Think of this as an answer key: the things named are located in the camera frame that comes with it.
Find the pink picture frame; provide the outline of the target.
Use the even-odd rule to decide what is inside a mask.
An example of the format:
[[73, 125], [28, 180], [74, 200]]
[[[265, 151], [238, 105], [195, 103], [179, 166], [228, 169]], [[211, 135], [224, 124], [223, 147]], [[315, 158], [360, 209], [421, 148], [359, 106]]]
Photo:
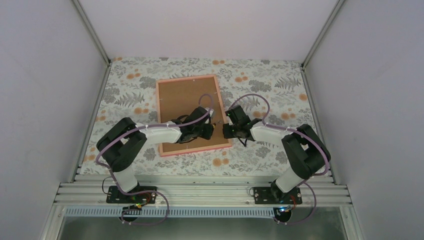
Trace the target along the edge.
[[158, 80], [156, 96], [160, 123], [189, 115], [195, 108], [202, 106], [214, 110], [211, 123], [215, 124], [211, 139], [199, 137], [188, 143], [161, 143], [160, 156], [169, 157], [233, 146], [233, 141], [225, 139], [223, 135], [223, 124], [226, 124], [228, 120], [215, 74]]

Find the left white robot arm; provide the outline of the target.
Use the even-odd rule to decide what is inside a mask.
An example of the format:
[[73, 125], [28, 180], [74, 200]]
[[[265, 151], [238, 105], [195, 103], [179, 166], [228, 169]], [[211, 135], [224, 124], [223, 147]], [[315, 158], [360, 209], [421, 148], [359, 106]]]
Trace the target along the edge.
[[116, 182], [119, 196], [128, 203], [134, 202], [140, 190], [132, 163], [142, 148], [162, 143], [185, 144], [197, 138], [210, 140], [215, 128], [213, 114], [213, 109], [199, 106], [189, 115], [145, 126], [137, 126], [131, 118], [125, 117], [97, 142], [99, 154], [95, 161], [100, 164], [100, 158], [105, 160], [103, 166]]

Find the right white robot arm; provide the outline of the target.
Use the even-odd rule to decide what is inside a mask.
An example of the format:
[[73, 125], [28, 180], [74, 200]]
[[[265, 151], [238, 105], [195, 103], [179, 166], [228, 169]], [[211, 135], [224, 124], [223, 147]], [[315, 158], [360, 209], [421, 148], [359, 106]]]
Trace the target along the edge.
[[270, 195], [274, 202], [284, 203], [294, 195], [294, 189], [306, 182], [321, 168], [329, 169], [331, 156], [316, 132], [308, 124], [295, 129], [271, 125], [262, 119], [250, 119], [241, 106], [225, 112], [230, 123], [223, 125], [225, 139], [264, 142], [282, 147], [289, 167], [270, 184]]

